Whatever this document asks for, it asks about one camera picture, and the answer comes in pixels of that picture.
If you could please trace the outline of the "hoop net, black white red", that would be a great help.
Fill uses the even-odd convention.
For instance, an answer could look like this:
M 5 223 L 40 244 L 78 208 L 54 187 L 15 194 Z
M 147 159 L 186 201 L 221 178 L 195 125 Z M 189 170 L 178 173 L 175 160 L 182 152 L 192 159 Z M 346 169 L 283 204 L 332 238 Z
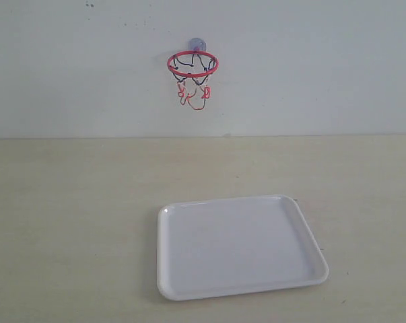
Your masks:
M 186 50 L 172 55 L 167 68 L 176 80 L 182 106 L 203 110 L 211 97 L 210 77 L 219 67 L 218 59 L 208 52 Z

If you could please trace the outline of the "white rectangular plastic tray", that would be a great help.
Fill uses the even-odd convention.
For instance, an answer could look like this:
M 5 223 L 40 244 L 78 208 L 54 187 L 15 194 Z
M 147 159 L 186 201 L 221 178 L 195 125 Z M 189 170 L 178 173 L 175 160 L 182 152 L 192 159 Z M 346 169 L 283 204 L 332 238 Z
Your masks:
M 157 223 L 157 287 L 188 301 L 319 285 L 329 267 L 285 195 L 172 203 Z

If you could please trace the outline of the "clear suction cup mount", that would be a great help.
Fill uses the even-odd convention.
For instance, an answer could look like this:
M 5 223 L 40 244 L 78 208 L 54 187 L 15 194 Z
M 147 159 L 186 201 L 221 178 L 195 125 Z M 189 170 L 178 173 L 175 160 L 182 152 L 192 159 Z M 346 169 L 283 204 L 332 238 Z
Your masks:
M 188 49 L 191 51 L 203 51 L 207 48 L 206 42 L 202 38 L 192 38 L 189 40 Z

